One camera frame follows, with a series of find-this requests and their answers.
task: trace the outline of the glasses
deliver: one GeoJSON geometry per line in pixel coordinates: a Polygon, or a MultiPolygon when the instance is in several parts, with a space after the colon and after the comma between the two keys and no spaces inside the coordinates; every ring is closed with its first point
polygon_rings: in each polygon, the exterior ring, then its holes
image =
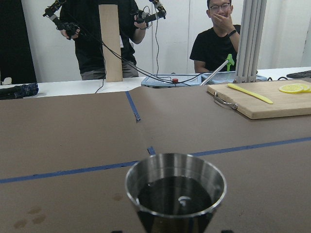
{"type": "Polygon", "coordinates": [[[221,6],[219,6],[219,5],[213,5],[213,6],[209,7],[209,8],[210,8],[211,11],[216,12],[216,11],[219,11],[220,8],[221,8],[223,11],[224,11],[224,10],[227,10],[227,9],[229,8],[229,6],[230,6],[230,3],[224,3],[224,4],[222,4],[221,6]]]}

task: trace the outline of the black wristband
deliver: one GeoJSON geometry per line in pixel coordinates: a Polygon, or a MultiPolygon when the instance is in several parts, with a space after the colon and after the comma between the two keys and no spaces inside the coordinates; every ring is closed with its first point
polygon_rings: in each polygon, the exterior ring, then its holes
{"type": "Polygon", "coordinates": [[[229,34],[228,34],[228,37],[230,37],[230,36],[232,36],[234,33],[236,33],[237,32],[237,30],[233,30],[232,32],[230,32],[229,34]]]}

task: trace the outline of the wooden plank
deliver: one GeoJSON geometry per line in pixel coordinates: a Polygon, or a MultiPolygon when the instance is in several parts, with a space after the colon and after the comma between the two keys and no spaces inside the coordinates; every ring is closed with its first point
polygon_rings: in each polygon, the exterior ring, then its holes
{"type": "Polygon", "coordinates": [[[238,111],[250,119],[289,117],[311,114],[311,93],[286,94],[280,86],[293,83],[311,83],[303,80],[239,83],[238,86],[271,99],[274,104],[265,103],[255,97],[227,87],[226,84],[209,85],[207,91],[226,102],[238,104],[238,111]]]}
{"type": "MultiPolygon", "coordinates": [[[[103,42],[121,56],[118,6],[114,4],[99,5],[99,15],[103,42]]],[[[121,60],[113,55],[105,46],[103,46],[103,50],[107,72],[106,81],[123,81],[121,60]]]]}

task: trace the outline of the green clamp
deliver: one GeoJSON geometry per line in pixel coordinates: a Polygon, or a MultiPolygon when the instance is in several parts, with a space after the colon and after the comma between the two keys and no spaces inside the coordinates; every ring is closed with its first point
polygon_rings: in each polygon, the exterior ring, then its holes
{"type": "Polygon", "coordinates": [[[233,58],[232,58],[232,54],[228,54],[228,57],[226,59],[228,61],[227,63],[227,71],[229,72],[230,71],[230,66],[233,66],[234,65],[234,61],[233,61],[233,58]]]}

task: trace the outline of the stainless steel cup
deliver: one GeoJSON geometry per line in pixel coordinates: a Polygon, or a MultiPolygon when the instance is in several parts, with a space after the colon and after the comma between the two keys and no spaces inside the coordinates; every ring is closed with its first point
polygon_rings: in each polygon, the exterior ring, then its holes
{"type": "Polygon", "coordinates": [[[137,162],[125,178],[127,196],[148,233],[203,233],[226,193],[221,171],[188,154],[137,162]]]}

